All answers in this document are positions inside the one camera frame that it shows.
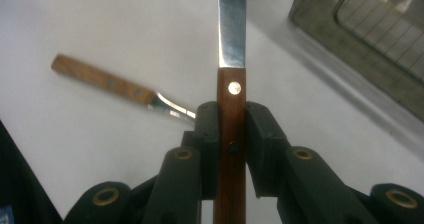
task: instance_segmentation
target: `brass rivet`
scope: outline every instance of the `brass rivet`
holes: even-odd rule
[[[106,187],[98,191],[93,197],[93,204],[96,206],[106,206],[115,202],[119,197],[119,190],[115,187]]]
[[[182,149],[175,152],[175,157],[180,160],[187,160],[193,156],[193,153],[188,149]]]
[[[295,157],[299,158],[299,159],[302,159],[302,160],[309,160],[309,159],[312,159],[312,157],[314,156],[307,149],[297,149],[297,150],[294,150],[293,151],[293,155]]]
[[[386,197],[393,203],[405,208],[417,208],[418,202],[403,191],[391,189],[386,191]]]
[[[238,95],[241,92],[241,86],[238,82],[231,82],[228,85],[228,91],[233,95]]]

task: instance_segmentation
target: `rivet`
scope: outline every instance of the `rivet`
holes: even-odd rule
[[[240,150],[240,146],[237,142],[230,142],[230,145],[228,145],[228,153],[230,154],[237,154]]]
[[[109,77],[107,79],[107,86],[108,87],[113,87],[115,85],[115,81],[113,80],[113,77]]]
[[[238,82],[231,82],[228,85],[228,91],[233,95],[238,95],[241,92],[241,86]]]
[[[141,96],[141,90],[140,90],[140,88],[137,88],[137,90],[135,90],[134,96]]]

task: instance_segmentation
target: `brass insert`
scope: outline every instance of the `brass insert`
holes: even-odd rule
[[[115,187],[106,187],[98,191],[93,197],[93,204],[96,206],[106,206],[115,202],[119,197],[119,190]]]
[[[314,156],[309,150],[307,149],[297,149],[293,151],[293,155],[299,159],[302,160],[309,160],[312,159]]]
[[[175,157],[180,160],[187,160],[193,156],[193,153],[188,149],[182,149],[175,152]]]
[[[386,197],[389,198],[390,201],[396,203],[401,207],[410,209],[418,207],[418,202],[413,197],[403,191],[399,191],[396,189],[388,190],[386,191]]]

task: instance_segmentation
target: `metal tray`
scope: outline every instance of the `metal tray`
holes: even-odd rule
[[[294,0],[291,20],[424,121],[424,0]]]

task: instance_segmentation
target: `metal blade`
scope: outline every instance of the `metal blade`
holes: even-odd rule
[[[244,68],[246,0],[218,0],[219,67]]]
[[[151,102],[147,105],[150,109],[157,109],[168,113],[171,116],[181,118],[186,121],[194,122],[196,113],[184,107],[181,107],[170,100],[166,99],[162,94],[156,92]]]

